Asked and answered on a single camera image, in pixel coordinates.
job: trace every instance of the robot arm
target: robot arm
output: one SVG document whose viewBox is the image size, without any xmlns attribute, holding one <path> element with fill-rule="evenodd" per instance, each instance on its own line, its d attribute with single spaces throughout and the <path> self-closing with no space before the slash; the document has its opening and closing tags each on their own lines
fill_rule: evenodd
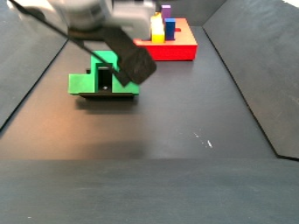
<svg viewBox="0 0 299 224">
<path fill-rule="evenodd" d="M 35 13 L 39 9 L 23 8 L 9 0 L 22 14 L 29 14 L 98 60 L 106 62 L 83 46 L 83 40 L 105 41 L 114 51 L 120 71 L 106 65 L 109 71 L 125 85 L 129 81 L 140 84 L 154 72 L 156 65 L 148 51 L 133 44 L 132 38 L 148 39 L 150 36 L 150 16 L 154 2 L 112 0 L 47 0 L 51 8 L 67 26 L 65 34 L 46 17 Z"/>
</svg>

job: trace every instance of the gray floor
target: gray floor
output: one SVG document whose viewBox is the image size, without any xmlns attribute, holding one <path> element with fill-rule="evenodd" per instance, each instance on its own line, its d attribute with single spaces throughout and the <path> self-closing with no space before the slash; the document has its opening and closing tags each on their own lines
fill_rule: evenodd
<svg viewBox="0 0 299 224">
<path fill-rule="evenodd" d="M 132 101 L 67 95 L 89 56 L 66 44 L 1 132 L 0 158 L 273 158 L 202 29 L 193 35 L 196 60 L 158 62 Z"/>
<path fill-rule="evenodd" d="M 278 159 L 1 161 L 5 224 L 296 224 L 299 165 Z"/>
<path fill-rule="evenodd" d="M 196 60 L 158 62 L 133 101 L 66 94 L 89 66 L 66 44 L 1 131 L 1 223 L 297 223 L 297 163 L 274 157 L 193 33 Z"/>
</svg>

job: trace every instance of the black wall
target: black wall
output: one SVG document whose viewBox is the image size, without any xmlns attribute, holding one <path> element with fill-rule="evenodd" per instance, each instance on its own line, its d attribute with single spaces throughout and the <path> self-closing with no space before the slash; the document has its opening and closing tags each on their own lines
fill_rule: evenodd
<svg viewBox="0 0 299 224">
<path fill-rule="evenodd" d="M 299 158 L 299 9 L 228 0 L 202 27 L 276 153 Z"/>
<path fill-rule="evenodd" d="M 226 0 L 169 0 L 160 1 L 172 6 L 172 16 L 186 18 L 189 25 L 202 24 Z"/>
</svg>

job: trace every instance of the green block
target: green block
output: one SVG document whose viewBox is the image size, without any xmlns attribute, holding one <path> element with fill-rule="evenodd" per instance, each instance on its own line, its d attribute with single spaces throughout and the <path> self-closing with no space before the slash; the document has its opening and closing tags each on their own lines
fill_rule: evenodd
<svg viewBox="0 0 299 224">
<path fill-rule="evenodd" d="M 112 51 L 94 51 L 112 67 L 117 70 L 117 56 Z M 69 94 L 78 95 L 79 93 L 96 93 L 98 91 L 98 67 L 102 63 L 90 56 L 89 73 L 70 73 L 69 74 Z M 113 94 L 133 94 L 138 95 L 138 86 L 129 82 L 125 87 L 117 81 L 116 76 L 112 74 L 112 93 Z"/>
</svg>

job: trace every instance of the purple block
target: purple block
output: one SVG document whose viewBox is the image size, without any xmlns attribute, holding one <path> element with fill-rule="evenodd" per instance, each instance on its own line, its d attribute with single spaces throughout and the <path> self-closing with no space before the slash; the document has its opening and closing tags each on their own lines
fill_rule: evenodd
<svg viewBox="0 0 299 224">
<path fill-rule="evenodd" d="M 168 4 L 162 4 L 161 7 L 162 7 L 161 13 L 162 13 L 162 20 L 164 20 L 165 18 L 169 18 L 172 15 L 172 6 Z"/>
</svg>

